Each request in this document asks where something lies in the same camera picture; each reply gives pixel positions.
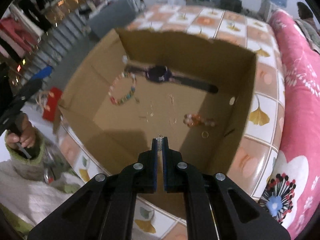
watch strap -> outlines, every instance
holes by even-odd
[[[133,73],[133,74],[146,74],[146,70],[144,68],[139,68],[131,65],[127,65],[124,69],[125,72]]]
[[[187,77],[181,77],[181,76],[173,76],[173,78],[177,81],[179,81],[182,85],[187,85],[193,88],[197,88],[200,90],[207,91],[209,93],[216,94],[218,92],[218,87],[212,84],[209,84],[204,81],[194,80]]]

hand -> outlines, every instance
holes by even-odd
[[[6,139],[6,144],[13,150],[17,150],[18,147],[15,143],[20,142],[23,148],[33,147],[36,142],[36,132],[35,128],[32,127],[31,122],[28,119],[28,116],[24,114],[24,118],[22,121],[22,135],[19,137],[15,133],[10,133]]]

red cloth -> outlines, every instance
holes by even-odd
[[[50,93],[48,94],[48,101],[42,115],[43,119],[53,122],[54,115],[58,106],[58,101],[61,95],[62,91],[60,89],[56,87],[50,89]]]
[[[25,51],[31,51],[32,47],[28,44],[36,45],[32,35],[28,33],[20,24],[16,22],[12,17],[1,19],[0,29],[4,30],[19,46]]]

jewelry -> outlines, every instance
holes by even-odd
[[[207,139],[209,137],[209,133],[207,131],[203,131],[201,136],[202,138]]]
[[[132,78],[132,86],[131,86],[130,92],[120,99],[115,99],[111,93],[114,90],[115,85],[118,83],[118,81],[120,79],[129,78],[129,77]],[[108,95],[110,97],[111,103],[113,105],[119,106],[119,105],[122,105],[124,102],[128,101],[132,97],[132,95],[134,94],[134,92],[136,90],[136,83],[137,83],[137,79],[134,74],[122,72],[119,76],[116,77],[116,79],[113,81],[112,85],[109,87]]]
[[[198,125],[214,127],[216,125],[215,121],[212,118],[202,118],[199,114],[186,114],[184,116],[183,123],[185,123],[188,127]]]

watch face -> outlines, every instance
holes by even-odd
[[[154,66],[147,71],[147,78],[153,82],[166,82],[171,76],[172,73],[166,66]]]

